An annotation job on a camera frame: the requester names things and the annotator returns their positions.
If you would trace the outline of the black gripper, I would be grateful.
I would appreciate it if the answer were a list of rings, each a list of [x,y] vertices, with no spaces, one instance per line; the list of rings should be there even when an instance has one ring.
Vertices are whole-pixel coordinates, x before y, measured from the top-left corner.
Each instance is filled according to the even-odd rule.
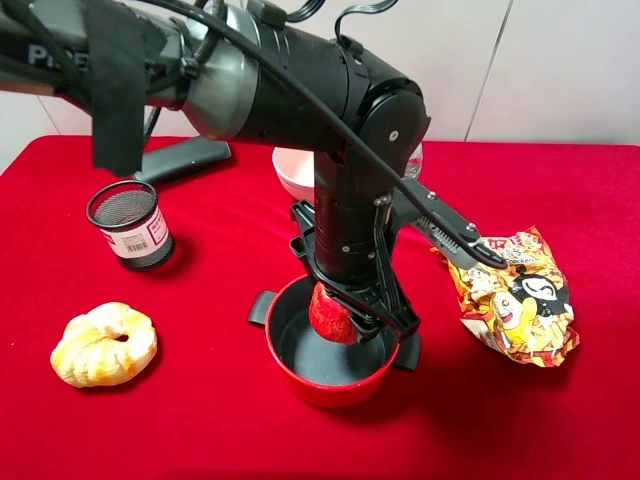
[[[290,207],[299,234],[289,242],[308,275],[346,307],[363,344],[389,330],[402,341],[418,317],[392,273],[387,215],[393,176],[350,149],[314,152],[314,203]]]

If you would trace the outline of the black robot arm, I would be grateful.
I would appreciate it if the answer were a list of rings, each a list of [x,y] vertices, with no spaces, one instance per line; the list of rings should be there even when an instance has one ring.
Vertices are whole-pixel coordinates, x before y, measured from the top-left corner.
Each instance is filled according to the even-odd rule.
[[[350,38],[293,28],[265,1],[165,1],[166,17],[117,1],[5,1],[1,86],[61,97],[93,120],[93,161],[141,169],[144,109],[182,111],[198,133],[311,151],[308,274],[350,311],[360,341],[419,320],[391,268],[394,199],[427,211],[403,175],[430,119],[419,86]]]

